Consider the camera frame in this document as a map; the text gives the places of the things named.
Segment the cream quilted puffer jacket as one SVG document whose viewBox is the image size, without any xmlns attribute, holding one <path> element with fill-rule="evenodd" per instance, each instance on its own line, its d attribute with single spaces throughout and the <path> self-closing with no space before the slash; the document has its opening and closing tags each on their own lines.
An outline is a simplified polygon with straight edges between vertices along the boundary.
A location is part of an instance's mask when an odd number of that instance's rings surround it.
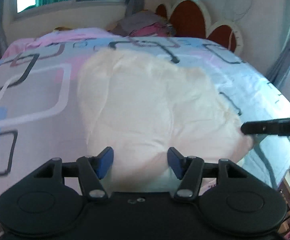
<svg viewBox="0 0 290 240">
<path fill-rule="evenodd" d="M 208 163 L 239 162 L 253 147 L 241 121 L 200 68 L 181 68 L 141 51 L 102 49 L 78 73 L 77 98 L 89 155 L 105 147 L 114 162 L 109 192 L 171 191 L 167 152 Z"/>
</svg>

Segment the pile of folded clothes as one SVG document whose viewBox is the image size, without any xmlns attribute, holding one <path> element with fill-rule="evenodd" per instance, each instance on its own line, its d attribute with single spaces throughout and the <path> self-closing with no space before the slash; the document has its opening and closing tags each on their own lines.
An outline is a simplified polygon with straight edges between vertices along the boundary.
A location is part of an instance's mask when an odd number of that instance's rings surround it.
<svg viewBox="0 0 290 240">
<path fill-rule="evenodd" d="M 173 37 L 174 27 L 164 17 L 152 11 L 140 11 L 109 25 L 108 31 L 123 37 Z"/>
</svg>

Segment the patterned pastel bed sheet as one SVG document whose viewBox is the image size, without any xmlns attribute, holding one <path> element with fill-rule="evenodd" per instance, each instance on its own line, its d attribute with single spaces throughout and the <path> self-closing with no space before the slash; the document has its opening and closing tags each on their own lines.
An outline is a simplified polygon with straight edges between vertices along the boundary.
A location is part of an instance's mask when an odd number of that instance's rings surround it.
<svg viewBox="0 0 290 240">
<path fill-rule="evenodd" d="M 52 158 L 89 155 L 77 98 L 78 73 L 102 49 L 141 51 L 200 68 L 247 121 L 290 118 L 290 102 L 250 64 L 200 38 L 94 38 L 40 47 L 0 60 L 0 194 Z M 254 139 L 237 162 L 271 187 L 290 166 L 290 137 Z"/>
</svg>

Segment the pink blanket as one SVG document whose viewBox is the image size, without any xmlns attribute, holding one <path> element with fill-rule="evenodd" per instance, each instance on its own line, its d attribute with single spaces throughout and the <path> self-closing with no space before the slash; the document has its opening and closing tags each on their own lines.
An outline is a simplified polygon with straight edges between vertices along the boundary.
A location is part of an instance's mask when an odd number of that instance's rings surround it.
<svg viewBox="0 0 290 240">
<path fill-rule="evenodd" d="M 1 59 L 6 59 L 10 56 L 19 54 L 21 52 L 46 47 L 54 43 L 80 41 L 92 38 L 109 38 L 117 37 L 101 28 L 78 28 L 71 30 L 54 30 L 37 38 L 21 38 L 12 42 Z"/>
</svg>

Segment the red white scalloped headboard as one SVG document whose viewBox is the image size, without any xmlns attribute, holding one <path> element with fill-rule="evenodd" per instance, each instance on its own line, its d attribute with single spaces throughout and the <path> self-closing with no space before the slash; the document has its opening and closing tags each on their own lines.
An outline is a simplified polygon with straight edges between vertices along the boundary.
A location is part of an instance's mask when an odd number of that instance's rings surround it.
<svg viewBox="0 0 290 240">
<path fill-rule="evenodd" d="M 230 20 L 212 23 L 207 7 L 200 0 L 180 0 L 173 6 L 161 3 L 155 14 L 165 18 L 174 37 L 194 37 L 213 41 L 235 55 L 241 55 L 244 41 L 239 27 Z"/>
</svg>

